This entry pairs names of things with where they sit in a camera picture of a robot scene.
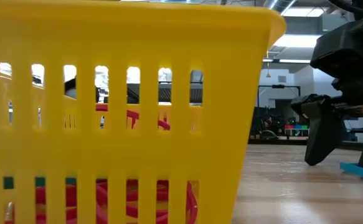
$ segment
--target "wooden floor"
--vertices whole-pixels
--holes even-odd
[[[233,224],[363,224],[363,180],[343,173],[340,162],[360,152],[335,150],[310,167],[305,146],[250,145]]]

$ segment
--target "black robotic claw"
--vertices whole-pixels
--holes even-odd
[[[292,102],[292,109],[310,122],[305,161],[313,166],[324,160],[342,141],[343,117],[363,117],[363,0],[329,0],[352,12],[348,22],[317,40],[310,65],[335,78],[332,86],[342,92],[330,98],[308,95]],[[359,166],[363,167],[363,153]]]
[[[328,96],[309,95],[296,98],[291,107],[310,122],[304,160],[315,166],[322,162],[343,140],[346,128],[342,118],[334,112]]]

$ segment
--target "yellow plastic basket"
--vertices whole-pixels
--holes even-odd
[[[0,224],[7,176],[17,224],[35,223],[35,177],[45,177],[49,224],[65,224],[66,177],[77,178],[78,223],[95,223],[97,178],[108,179],[108,223],[126,222],[127,179],[138,179],[139,224],[155,223],[157,180],[169,180],[170,224],[186,222],[187,181],[199,183],[198,223],[230,223],[262,56],[284,31],[281,16],[257,7],[0,0],[0,62],[12,66],[11,88],[0,77]],[[43,94],[32,87],[33,63],[45,68]],[[78,73],[74,107],[63,97],[69,64]],[[110,74],[104,129],[97,65]],[[129,66],[141,70],[136,129],[125,119]],[[173,74],[170,131],[157,124],[161,67]],[[189,106],[192,69],[204,74],[201,108]],[[64,127],[64,112],[75,114],[75,128]]]

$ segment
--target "blue base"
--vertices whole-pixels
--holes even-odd
[[[363,177],[363,168],[359,167],[358,164],[348,164],[341,162],[340,168],[348,173]]]

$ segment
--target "pipe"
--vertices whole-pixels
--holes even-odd
[[[263,7],[275,10],[282,16],[296,2],[296,0],[266,0]]]
[[[336,9],[338,9],[335,5],[332,5],[331,7],[329,7],[325,13],[326,14],[331,14],[332,12],[334,12]]]

